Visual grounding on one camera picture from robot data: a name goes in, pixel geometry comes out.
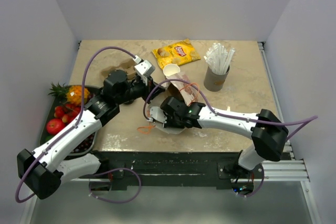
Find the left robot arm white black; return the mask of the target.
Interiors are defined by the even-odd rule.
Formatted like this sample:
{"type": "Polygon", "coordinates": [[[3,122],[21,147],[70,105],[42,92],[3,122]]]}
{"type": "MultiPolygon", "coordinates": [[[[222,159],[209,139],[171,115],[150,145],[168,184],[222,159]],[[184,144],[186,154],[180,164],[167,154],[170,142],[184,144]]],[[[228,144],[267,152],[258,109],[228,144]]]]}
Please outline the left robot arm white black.
{"type": "Polygon", "coordinates": [[[76,118],[51,140],[30,152],[17,155],[20,183],[26,184],[39,199],[51,196],[62,183],[85,175],[103,178],[109,165],[95,154],[81,158],[65,158],[89,135],[104,127],[119,112],[121,104],[138,98],[154,99],[166,87],[158,85],[152,77],[136,74],[129,81],[126,72],[115,70],[105,78],[103,87],[84,106],[76,118]]]}

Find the brown paper takeout bag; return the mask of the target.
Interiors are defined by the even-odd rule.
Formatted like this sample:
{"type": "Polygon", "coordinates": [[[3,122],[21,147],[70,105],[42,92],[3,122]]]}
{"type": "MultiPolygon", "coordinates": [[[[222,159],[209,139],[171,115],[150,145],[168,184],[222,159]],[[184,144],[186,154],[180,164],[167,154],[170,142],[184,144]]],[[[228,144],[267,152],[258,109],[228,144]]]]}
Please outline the brown paper takeout bag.
{"type": "MultiPolygon", "coordinates": [[[[193,102],[199,101],[200,96],[200,87],[197,83],[191,82],[188,76],[184,73],[177,73],[174,75],[171,75],[169,77],[166,77],[164,81],[156,85],[156,88],[158,86],[162,86],[166,88],[166,91],[159,94],[156,98],[154,98],[152,101],[149,101],[149,98],[145,101],[143,112],[147,117],[148,108],[150,106],[158,106],[160,107],[161,104],[165,99],[172,96],[176,98],[178,101],[185,103],[187,106],[190,106],[193,102]]],[[[186,128],[184,129],[164,129],[163,124],[157,122],[157,123],[151,123],[148,121],[148,126],[141,126],[138,128],[138,131],[143,134],[149,134],[153,129],[160,130],[167,134],[180,134],[182,133],[186,128]]]]}

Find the brown paper cup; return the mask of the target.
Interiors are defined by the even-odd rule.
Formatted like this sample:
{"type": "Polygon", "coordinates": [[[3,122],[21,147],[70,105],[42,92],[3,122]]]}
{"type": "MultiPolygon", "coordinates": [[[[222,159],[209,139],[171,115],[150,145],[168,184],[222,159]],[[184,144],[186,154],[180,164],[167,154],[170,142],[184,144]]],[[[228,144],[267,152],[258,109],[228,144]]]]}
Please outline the brown paper cup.
{"type": "Polygon", "coordinates": [[[176,64],[170,63],[164,66],[163,68],[163,74],[166,77],[169,77],[171,75],[177,74],[181,71],[180,67],[176,64]]]}

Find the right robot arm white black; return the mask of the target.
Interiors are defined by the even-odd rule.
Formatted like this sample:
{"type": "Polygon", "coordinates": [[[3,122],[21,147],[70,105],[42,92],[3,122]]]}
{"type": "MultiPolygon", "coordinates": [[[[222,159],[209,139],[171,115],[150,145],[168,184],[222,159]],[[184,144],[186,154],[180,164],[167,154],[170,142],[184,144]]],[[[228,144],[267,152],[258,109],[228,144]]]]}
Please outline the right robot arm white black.
{"type": "Polygon", "coordinates": [[[252,144],[223,168],[224,173],[235,178],[246,178],[264,161],[280,161],[288,136],[288,129],[266,109],[259,113],[237,113],[200,102],[186,105],[169,96],[160,106],[151,107],[149,115],[168,133],[177,129],[217,129],[250,139],[252,144]]]}

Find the cardboard cup carrier tray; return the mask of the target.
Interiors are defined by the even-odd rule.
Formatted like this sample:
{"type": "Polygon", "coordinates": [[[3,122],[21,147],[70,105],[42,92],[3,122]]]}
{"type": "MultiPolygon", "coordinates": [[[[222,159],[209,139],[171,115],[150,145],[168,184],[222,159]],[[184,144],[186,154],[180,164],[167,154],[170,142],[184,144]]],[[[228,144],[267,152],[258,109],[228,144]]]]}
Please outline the cardboard cup carrier tray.
{"type": "Polygon", "coordinates": [[[133,80],[136,75],[134,66],[135,66],[135,62],[132,59],[124,60],[118,65],[109,66],[109,67],[104,68],[100,72],[99,77],[103,81],[105,78],[107,78],[110,75],[111,72],[115,70],[123,70],[126,72],[128,80],[133,80]]]}

